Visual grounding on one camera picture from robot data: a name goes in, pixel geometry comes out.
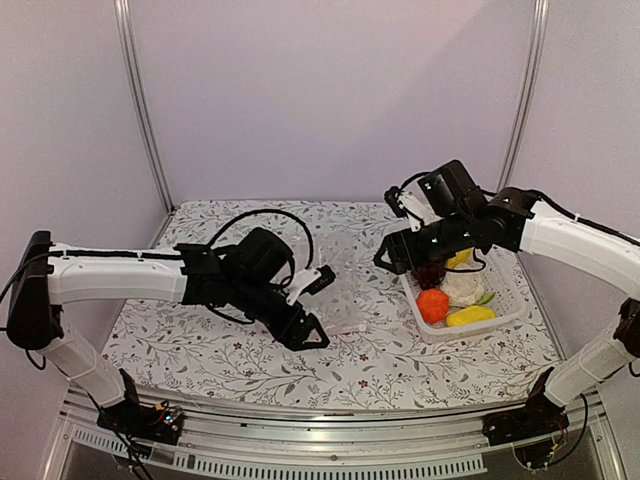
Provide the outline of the orange pumpkin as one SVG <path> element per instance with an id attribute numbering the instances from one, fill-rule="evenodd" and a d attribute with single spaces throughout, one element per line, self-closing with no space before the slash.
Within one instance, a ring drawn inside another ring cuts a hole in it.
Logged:
<path id="1" fill-rule="evenodd" d="M 429 325 L 445 320 L 450 310 L 449 297 L 438 289 L 422 291 L 416 305 L 423 321 Z"/>

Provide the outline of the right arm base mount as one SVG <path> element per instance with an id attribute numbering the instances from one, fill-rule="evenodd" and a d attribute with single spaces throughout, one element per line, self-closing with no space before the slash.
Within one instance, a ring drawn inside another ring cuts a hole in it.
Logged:
<path id="1" fill-rule="evenodd" d="M 482 434 L 491 446 L 546 436 L 545 440 L 522 445 L 514 451 L 516 460 L 530 470 L 551 465 L 569 426 L 565 408 L 551 402 L 544 393 L 544 381 L 539 380 L 523 406 L 482 419 Z"/>

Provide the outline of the white plastic basket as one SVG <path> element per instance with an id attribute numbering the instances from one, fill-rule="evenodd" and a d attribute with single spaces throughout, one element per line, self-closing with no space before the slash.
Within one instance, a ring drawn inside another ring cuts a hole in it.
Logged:
<path id="1" fill-rule="evenodd" d="M 493 248 L 479 261 L 470 258 L 445 275 L 437 289 L 447 296 L 449 311 L 436 323 L 424 320 L 418 299 L 422 293 L 410 274 L 400 277 L 422 338 L 429 343 L 460 340 L 492 332 L 525 316 L 526 302 L 511 268 L 514 257 Z"/>

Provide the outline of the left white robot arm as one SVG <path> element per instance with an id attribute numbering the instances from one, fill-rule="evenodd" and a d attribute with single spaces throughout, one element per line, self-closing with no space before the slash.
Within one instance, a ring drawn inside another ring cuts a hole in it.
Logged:
<path id="1" fill-rule="evenodd" d="M 133 382 L 62 320 L 63 306 L 111 299 L 164 301 L 211 312 L 231 306 L 291 351 L 325 348 L 328 336 L 299 298 L 324 290 L 336 275 L 327 265 L 307 266 L 274 280 L 293 265 L 292 249 L 263 228 L 237 244 L 181 243 L 165 250 L 76 248 L 37 231 L 1 294 L 9 302 L 4 330 L 13 345 L 41 354 L 109 409 L 126 433 L 138 434 L 149 415 L 137 403 Z"/>

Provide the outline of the clear zip top bag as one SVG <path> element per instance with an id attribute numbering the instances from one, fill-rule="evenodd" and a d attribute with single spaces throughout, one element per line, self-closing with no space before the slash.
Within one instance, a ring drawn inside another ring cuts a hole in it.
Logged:
<path id="1" fill-rule="evenodd" d="M 314 262 L 310 267 L 304 267 L 308 253 L 305 238 L 293 236 L 289 242 L 294 255 L 300 255 L 303 260 L 295 274 L 306 268 L 320 268 L 324 265 L 329 265 L 336 274 L 335 281 L 324 290 L 315 295 L 303 294 L 298 298 L 305 310 L 319 319 L 330 337 L 364 332 L 364 314 L 356 302 L 358 281 L 355 244 L 351 235 L 336 230 L 316 236 Z"/>

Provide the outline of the white cauliflower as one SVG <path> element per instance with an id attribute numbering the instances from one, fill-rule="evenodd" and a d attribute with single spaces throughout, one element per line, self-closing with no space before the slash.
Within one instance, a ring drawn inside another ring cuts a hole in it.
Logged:
<path id="1" fill-rule="evenodd" d="M 482 274 L 468 264 L 462 264 L 446 273 L 440 290 L 453 307 L 465 308 L 476 304 L 486 292 Z"/>

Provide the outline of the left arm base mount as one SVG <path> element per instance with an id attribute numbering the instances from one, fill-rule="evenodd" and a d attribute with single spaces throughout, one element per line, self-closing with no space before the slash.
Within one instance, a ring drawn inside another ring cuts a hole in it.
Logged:
<path id="1" fill-rule="evenodd" d="M 139 402 L 132 377 L 120 369 L 124 382 L 124 398 L 114 406 L 99 410 L 97 425 L 134 439 L 177 445 L 184 424 L 184 411 L 167 400 L 154 406 Z"/>

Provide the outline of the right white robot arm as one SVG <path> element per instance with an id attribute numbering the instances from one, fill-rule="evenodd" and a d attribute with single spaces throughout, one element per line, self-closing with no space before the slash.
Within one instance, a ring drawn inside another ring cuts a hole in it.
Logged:
<path id="1" fill-rule="evenodd" d="M 517 415 L 517 427 L 537 436 L 580 394 L 615 375 L 639 357 L 639 241 L 573 214 L 537 190 L 506 188 L 492 198 L 481 191 L 429 194 L 439 219 L 414 220 L 387 234 L 374 256 L 376 266 L 402 275 L 434 261 L 448 260 L 467 247 L 493 246 L 523 252 L 535 262 L 563 265 L 565 280 L 582 275 L 569 292 L 586 301 L 610 290 L 622 304 L 616 317 L 558 366 L 545 372 Z"/>

